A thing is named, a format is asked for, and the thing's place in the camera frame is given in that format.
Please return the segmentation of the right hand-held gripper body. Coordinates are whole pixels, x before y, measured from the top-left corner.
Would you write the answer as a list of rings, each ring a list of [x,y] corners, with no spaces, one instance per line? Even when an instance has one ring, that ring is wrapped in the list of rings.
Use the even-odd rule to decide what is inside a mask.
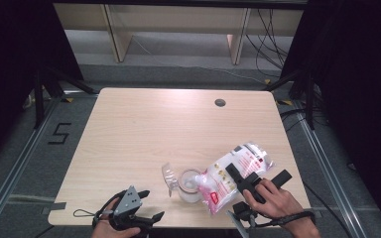
[[[252,174],[248,178],[239,178],[236,183],[240,192],[247,189],[257,202],[262,203],[263,197],[255,189],[256,182],[260,180],[256,174]],[[242,238],[250,238],[250,233],[253,232],[257,226],[256,218],[258,213],[244,201],[233,204],[232,208],[232,211],[227,211],[228,216],[231,218]]]

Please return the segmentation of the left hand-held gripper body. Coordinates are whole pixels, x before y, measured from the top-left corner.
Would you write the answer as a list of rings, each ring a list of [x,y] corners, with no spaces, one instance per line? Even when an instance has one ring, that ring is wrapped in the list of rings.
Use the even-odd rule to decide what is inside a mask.
[[[109,215],[110,225],[115,230],[139,227],[141,232],[148,232],[152,228],[152,219],[136,215],[143,204],[138,192],[133,185],[130,185],[127,190],[120,193],[120,198],[114,204],[112,213]]]

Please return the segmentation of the red white spouted pouch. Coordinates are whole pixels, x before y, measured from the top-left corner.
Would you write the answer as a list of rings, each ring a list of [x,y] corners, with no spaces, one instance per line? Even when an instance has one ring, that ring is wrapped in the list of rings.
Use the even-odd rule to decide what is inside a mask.
[[[202,202],[212,215],[233,200],[238,192],[237,182],[226,169],[229,165],[235,167],[240,176],[246,179],[252,173],[263,175],[274,163],[265,150],[249,142],[237,146],[209,165],[195,180]]]

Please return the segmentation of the clear glass jar hinged lid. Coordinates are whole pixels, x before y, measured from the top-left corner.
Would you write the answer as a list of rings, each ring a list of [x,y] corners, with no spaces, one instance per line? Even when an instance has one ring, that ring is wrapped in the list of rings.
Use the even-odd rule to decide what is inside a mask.
[[[199,170],[186,169],[177,173],[170,163],[166,163],[162,166],[162,175],[168,187],[169,195],[176,191],[184,202],[196,203],[200,201],[201,195],[197,181],[200,175]]]

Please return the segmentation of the person's right hand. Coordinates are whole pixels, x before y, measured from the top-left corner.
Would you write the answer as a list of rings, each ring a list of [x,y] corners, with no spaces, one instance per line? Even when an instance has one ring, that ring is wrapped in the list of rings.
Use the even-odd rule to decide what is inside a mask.
[[[304,211],[288,191],[275,187],[266,178],[255,189],[265,199],[264,203],[257,202],[247,189],[243,190],[243,196],[252,209],[268,217],[281,218]]]

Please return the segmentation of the person's left hand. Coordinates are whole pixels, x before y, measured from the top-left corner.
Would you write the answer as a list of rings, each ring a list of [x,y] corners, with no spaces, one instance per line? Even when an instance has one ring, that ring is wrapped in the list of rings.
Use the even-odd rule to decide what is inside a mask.
[[[109,222],[107,210],[110,210],[116,203],[117,199],[111,201],[99,216],[90,238],[133,238],[141,232],[139,227],[132,227],[125,230],[115,230]]]

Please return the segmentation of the grey tape strip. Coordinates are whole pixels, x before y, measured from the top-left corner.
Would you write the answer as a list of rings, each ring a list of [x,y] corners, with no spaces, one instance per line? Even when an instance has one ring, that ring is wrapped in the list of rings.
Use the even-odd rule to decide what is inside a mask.
[[[41,214],[49,215],[54,210],[64,210],[66,207],[66,202],[57,202],[51,204],[49,207],[44,207]]]

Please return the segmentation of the black metal stand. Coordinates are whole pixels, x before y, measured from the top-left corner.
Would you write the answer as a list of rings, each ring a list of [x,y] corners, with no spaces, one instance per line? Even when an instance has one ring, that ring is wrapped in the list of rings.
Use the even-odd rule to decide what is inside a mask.
[[[48,92],[51,98],[58,98],[64,95],[64,91],[60,85],[60,81],[65,81],[68,84],[84,91],[88,94],[97,94],[98,91],[87,86],[80,80],[69,76],[68,74],[50,66],[39,67],[34,75],[34,94],[35,94],[35,109],[36,123],[35,129],[38,129],[45,120],[45,107],[43,88]]]
[[[292,99],[301,99],[302,96],[305,97],[305,108],[303,111],[305,112],[310,129],[313,130],[315,128],[313,115],[315,97],[314,80],[307,69],[296,69],[285,76],[281,76],[278,81],[267,85],[264,90],[273,91],[290,81],[293,85],[290,88],[289,96]]]

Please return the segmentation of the black curtain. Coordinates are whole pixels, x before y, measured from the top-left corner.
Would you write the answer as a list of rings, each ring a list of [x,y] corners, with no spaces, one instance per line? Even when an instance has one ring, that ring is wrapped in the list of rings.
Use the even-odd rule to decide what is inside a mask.
[[[82,79],[53,0],[0,0],[0,146],[46,66]]]
[[[330,123],[381,210],[381,0],[308,0],[283,72],[311,53]]]

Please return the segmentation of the beige wooden desk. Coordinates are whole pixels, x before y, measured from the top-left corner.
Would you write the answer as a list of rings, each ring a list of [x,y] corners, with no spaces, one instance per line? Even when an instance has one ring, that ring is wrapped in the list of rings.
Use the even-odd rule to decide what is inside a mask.
[[[301,10],[56,3],[66,30],[105,31],[114,59],[122,62],[138,32],[222,34],[231,62],[238,64],[246,35],[292,37]]]

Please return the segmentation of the aluminium floor rail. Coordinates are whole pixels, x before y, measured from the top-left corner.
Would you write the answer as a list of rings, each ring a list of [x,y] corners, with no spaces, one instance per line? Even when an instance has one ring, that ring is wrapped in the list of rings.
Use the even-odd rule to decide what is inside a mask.
[[[20,152],[14,155],[14,163],[8,169],[8,173],[4,176],[0,185],[0,215],[18,183],[23,171],[25,170],[29,160],[32,158],[44,131],[47,128],[48,122],[59,104],[58,99],[50,99],[45,110],[45,116],[42,121],[35,126],[29,134],[25,144],[21,146]]]
[[[337,207],[339,208],[348,233],[351,238],[365,238],[365,231],[359,221],[358,214],[355,211],[347,193],[343,189],[333,167],[331,166],[331,163],[318,139],[316,132],[308,124],[308,117],[304,117],[301,113],[298,114],[298,117],[301,119],[301,125],[304,133],[316,156],[324,179],[330,188],[330,192],[337,204]]]

